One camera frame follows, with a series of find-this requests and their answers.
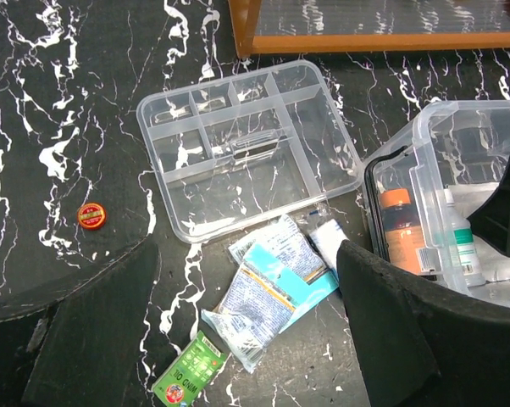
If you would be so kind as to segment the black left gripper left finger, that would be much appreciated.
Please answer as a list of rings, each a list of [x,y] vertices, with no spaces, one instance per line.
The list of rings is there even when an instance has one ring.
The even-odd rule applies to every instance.
[[[0,406],[121,406],[159,250],[110,259],[0,299]]]

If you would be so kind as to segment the white medicine bottle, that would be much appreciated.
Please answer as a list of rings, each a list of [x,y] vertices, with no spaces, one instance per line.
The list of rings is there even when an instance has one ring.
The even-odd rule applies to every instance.
[[[470,222],[456,209],[455,200],[448,187],[444,190],[446,208],[452,223],[453,234],[457,243],[458,257],[468,287],[480,287],[486,284],[482,267],[474,244],[474,235]]]

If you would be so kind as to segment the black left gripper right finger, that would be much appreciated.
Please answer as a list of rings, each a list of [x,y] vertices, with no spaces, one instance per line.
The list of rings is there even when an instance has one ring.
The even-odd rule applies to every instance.
[[[442,287],[349,240],[341,295],[373,406],[510,406],[510,308]]]

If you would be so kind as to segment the amber bottle orange cap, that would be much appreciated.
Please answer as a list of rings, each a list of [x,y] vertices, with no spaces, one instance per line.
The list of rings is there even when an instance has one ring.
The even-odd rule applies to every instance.
[[[380,207],[390,262],[418,276],[433,271],[419,213],[409,191],[398,188],[381,193]]]

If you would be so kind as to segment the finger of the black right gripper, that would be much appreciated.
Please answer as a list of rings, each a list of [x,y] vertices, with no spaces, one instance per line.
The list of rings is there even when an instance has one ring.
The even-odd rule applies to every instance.
[[[510,156],[498,187],[468,220],[475,236],[510,258]]]

